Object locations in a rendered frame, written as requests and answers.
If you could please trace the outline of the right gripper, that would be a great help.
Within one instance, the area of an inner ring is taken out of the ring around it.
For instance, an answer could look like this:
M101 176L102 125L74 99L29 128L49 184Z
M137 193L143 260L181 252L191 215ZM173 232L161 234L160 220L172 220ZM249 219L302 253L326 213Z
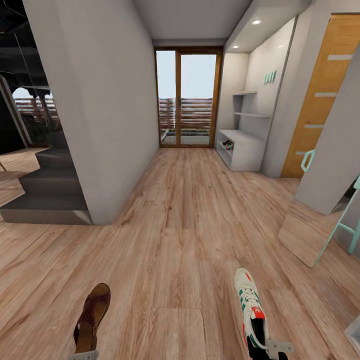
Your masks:
M256 348L253 346L249 336L247 336L248 341L248 350L249 356L253 358L253 360L272 360L269 355L266 353L265 349ZM285 352L278 352L279 360L288 360L288 357Z

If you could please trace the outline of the sandal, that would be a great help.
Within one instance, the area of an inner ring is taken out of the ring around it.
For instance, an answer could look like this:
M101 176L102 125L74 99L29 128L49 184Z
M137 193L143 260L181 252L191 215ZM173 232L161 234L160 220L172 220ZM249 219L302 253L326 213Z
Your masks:
M110 302L110 287L103 282L96 285L87 296L83 312L73 332L75 354L96 350L97 330L109 309Z

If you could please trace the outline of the gym shoe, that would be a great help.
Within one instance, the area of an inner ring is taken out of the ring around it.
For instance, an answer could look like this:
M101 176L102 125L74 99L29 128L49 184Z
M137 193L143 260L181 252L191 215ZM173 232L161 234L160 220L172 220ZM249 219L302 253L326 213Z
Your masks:
M234 149L234 144L232 142L227 143L225 145L226 145L226 147L225 147L226 150L233 150Z
M266 340L269 338L267 318L262 309L255 281L250 272L240 267L234 275L234 287L241 300L243 312L243 336L248 346L249 336L254 347L268 349Z

